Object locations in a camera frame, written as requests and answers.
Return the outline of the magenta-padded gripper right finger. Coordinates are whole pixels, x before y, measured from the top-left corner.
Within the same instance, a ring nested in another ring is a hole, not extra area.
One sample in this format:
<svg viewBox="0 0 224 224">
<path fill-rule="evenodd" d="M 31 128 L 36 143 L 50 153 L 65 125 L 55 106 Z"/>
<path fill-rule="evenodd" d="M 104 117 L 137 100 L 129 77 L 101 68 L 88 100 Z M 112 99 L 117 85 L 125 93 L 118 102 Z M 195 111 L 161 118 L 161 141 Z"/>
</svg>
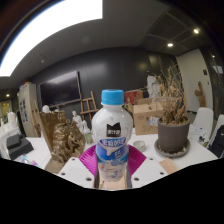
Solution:
<svg viewBox="0 0 224 224">
<path fill-rule="evenodd" d="M 141 188 L 167 176 L 168 173 L 154 157 L 146 157 L 133 146 L 129 146 L 127 161 L 127 188 Z"/>
</svg>

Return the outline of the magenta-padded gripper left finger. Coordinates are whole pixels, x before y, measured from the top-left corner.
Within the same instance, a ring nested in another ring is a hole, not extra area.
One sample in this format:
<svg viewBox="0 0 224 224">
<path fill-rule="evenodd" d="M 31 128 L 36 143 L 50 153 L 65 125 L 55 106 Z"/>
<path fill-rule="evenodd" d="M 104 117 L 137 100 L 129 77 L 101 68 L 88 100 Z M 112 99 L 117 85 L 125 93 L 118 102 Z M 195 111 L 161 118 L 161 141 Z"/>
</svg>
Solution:
<svg viewBox="0 0 224 224">
<path fill-rule="evenodd" d="M 94 188 L 97 177 L 95 147 L 87 149 L 80 157 L 71 157 L 58 176 L 84 188 Z"/>
</svg>

